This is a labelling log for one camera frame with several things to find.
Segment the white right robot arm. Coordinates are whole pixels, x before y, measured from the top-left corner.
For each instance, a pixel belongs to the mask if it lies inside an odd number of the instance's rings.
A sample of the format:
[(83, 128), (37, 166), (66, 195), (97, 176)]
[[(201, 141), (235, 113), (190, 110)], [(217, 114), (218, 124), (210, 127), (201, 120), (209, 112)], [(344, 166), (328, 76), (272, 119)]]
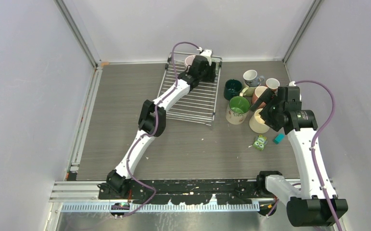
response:
[(329, 227), (348, 211), (346, 199), (338, 198), (326, 173), (320, 152), (321, 131), (311, 110), (303, 110), (300, 88), (266, 89), (252, 105), (265, 124), (274, 131), (283, 129), (290, 142), (300, 175), (300, 188), (289, 183), (276, 170), (260, 171), (256, 192), (261, 197), (274, 195), (286, 206), (287, 217), (294, 227)]

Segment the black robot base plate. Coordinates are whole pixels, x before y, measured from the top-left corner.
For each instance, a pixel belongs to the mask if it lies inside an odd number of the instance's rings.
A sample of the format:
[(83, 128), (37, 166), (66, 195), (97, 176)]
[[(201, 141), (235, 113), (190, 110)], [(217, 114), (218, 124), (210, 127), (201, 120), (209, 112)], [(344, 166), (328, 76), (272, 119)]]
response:
[(99, 198), (103, 200), (130, 199), (142, 204), (148, 199), (152, 205), (206, 205), (216, 199), (220, 205), (246, 205), (253, 199), (273, 201), (276, 196), (265, 193), (255, 179), (199, 179), (199, 180), (144, 180), (152, 189), (130, 180), (122, 192), (116, 192), (106, 183), (98, 184)]

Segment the cream mug back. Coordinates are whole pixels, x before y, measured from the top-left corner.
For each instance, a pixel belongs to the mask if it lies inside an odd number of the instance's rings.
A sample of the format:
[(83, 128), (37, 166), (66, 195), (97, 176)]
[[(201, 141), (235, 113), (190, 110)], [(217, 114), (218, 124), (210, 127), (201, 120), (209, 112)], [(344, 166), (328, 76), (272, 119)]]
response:
[(265, 121), (261, 118), (260, 112), (263, 109), (257, 109), (251, 119), (249, 120), (249, 127), (253, 132), (258, 134), (264, 134), (269, 131), (270, 127), (265, 124)]

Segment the small blue grey cup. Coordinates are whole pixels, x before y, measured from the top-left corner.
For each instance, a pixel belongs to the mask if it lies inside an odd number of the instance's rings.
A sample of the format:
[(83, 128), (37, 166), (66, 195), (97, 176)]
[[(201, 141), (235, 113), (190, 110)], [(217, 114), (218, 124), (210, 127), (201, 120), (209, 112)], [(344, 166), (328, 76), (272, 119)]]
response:
[(263, 76), (259, 76), (256, 70), (247, 70), (243, 74), (243, 81), (246, 86), (255, 88), (262, 84), (265, 80)]

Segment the cream mug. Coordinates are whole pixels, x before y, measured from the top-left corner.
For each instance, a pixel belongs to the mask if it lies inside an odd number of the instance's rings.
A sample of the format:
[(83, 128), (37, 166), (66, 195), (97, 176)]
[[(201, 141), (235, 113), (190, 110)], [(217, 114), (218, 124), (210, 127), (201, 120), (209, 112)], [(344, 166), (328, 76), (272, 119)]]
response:
[(233, 125), (242, 124), (249, 112), (250, 103), (243, 96), (231, 98), (226, 109), (226, 120)]
[(265, 124), (265, 121), (261, 118), (260, 112), (263, 109), (257, 109), (251, 119), (249, 120), (249, 127), (253, 132), (258, 134), (264, 134), (269, 131), (270, 127)]

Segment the light green mug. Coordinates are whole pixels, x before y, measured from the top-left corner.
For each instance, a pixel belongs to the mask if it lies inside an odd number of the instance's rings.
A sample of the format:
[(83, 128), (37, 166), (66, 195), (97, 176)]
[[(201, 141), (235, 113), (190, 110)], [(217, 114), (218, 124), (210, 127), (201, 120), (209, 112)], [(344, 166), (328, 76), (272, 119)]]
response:
[(255, 92), (255, 89), (256, 89), (256, 87), (250, 87), (250, 86), (246, 85), (245, 83), (243, 83), (243, 89), (239, 93), (239, 96), (252, 97), (254, 92)]

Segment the dark teal mug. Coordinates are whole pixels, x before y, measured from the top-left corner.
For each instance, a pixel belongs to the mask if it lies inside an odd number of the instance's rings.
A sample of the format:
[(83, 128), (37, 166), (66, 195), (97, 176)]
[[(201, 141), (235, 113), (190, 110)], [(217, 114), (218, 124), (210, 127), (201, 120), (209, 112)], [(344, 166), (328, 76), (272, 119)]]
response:
[(223, 96), (226, 100), (230, 101), (233, 97), (238, 96), (242, 91), (243, 85), (236, 79), (229, 79), (224, 86)]

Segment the cream mug front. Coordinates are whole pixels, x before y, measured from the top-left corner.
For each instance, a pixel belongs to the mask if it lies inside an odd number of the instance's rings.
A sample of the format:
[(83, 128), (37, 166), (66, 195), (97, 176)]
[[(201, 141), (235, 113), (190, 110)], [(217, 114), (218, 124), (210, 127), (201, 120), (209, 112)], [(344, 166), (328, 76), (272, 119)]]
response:
[(233, 125), (242, 124), (249, 112), (250, 103), (243, 96), (231, 98), (226, 109), (226, 120)]

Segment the salmon pink mug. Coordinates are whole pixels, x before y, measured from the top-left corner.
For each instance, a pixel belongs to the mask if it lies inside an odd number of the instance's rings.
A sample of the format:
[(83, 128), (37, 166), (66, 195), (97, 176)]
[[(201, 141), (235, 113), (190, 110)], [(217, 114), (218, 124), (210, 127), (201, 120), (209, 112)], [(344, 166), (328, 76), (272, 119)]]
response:
[[(256, 87), (254, 93), (253, 93), (253, 96), (252, 96), (252, 105), (254, 105), (257, 100), (259, 99), (259, 97), (268, 89), (268, 87), (266, 86), (258, 86)], [(261, 108), (264, 108), (266, 106), (266, 103), (262, 102), (260, 106), (258, 106), (256, 109), (261, 109)]]

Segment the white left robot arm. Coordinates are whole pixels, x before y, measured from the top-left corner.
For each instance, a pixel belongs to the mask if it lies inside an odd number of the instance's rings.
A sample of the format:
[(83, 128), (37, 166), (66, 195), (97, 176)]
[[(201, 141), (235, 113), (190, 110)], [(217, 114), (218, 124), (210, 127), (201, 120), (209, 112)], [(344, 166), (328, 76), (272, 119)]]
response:
[(145, 100), (138, 120), (138, 131), (122, 161), (106, 177), (105, 186), (117, 199), (124, 199), (129, 192), (129, 182), (148, 146), (162, 135), (166, 127), (166, 114), (182, 97), (196, 88), (201, 81), (215, 78), (215, 62), (207, 55), (196, 55), (191, 65), (175, 72), (175, 81), (161, 96)]

